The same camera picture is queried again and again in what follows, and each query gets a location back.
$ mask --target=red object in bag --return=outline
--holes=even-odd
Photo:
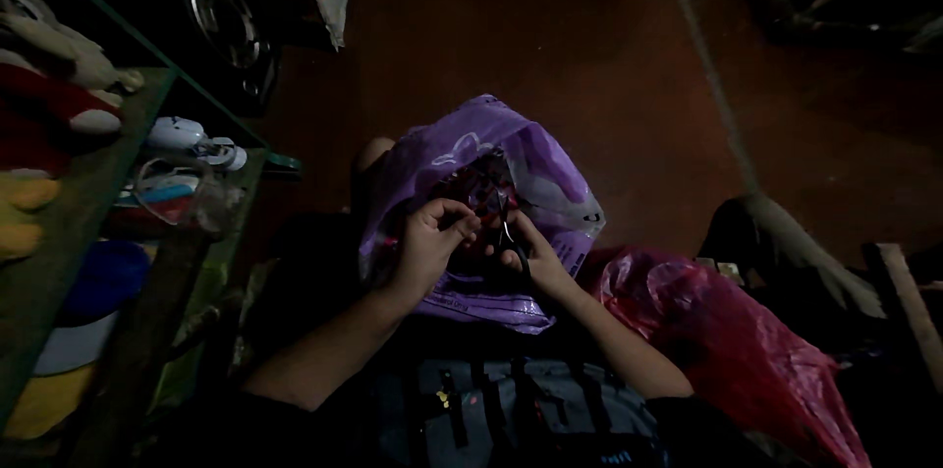
[[[598,275],[586,289],[737,426],[767,433],[816,465],[870,466],[835,387],[835,362],[733,281],[691,260],[634,247],[605,266],[606,258],[593,261],[580,278]]]

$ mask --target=scissors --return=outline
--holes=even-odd
[[[518,259],[521,261],[521,275],[530,280],[530,265],[527,263],[527,254],[525,248],[514,241],[511,237],[510,228],[507,226],[507,200],[508,196],[504,193],[503,190],[498,188],[495,190],[498,196],[498,210],[499,217],[501,218],[501,234],[498,237],[498,245],[495,246],[494,252],[497,255],[501,255],[504,251],[514,251],[518,255]]]

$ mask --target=white stuffed toy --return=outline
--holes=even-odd
[[[114,68],[101,46],[60,24],[42,0],[0,0],[0,62],[22,67],[24,61],[24,68],[85,88],[114,107],[123,98],[108,88],[120,84],[134,92],[144,84],[140,72]]]

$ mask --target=brown floor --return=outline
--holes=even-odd
[[[938,71],[770,46],[742,0],[694,2],[764,191],[846,263],[862,242],[943,236]],[[339,54],[288,49],[253,123],[305,178],[263,184],[248,253],[290,214],[348,205],[348,164],[370,137],[484,92],[570,153],[607,213],[598,245],[691,256],[744,191],[677,0],[350,0],[345,39]]]
[[[267,183],[253,228],[348,205],[370,137],[491,92],[570,153],[607,213],[599,245],[691,255],[742,188],[687,32],[676,0],[350,0],[340,54],[286,52],[256,127],[305,180]]]
[[[743,0],[694,0],[761,189],[843,262],[943,241],[943,68],[869,50],[770,45]]]

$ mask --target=person's left hand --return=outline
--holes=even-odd
[[[457,219],[440,230],[446,216]],[[432,292],[445,273],[449,257],[458,245],[475,241],[481,220],[458,201],[436,199],[407,217],[400,262],[389,282],[389,289],[401,293],[411,306]]]

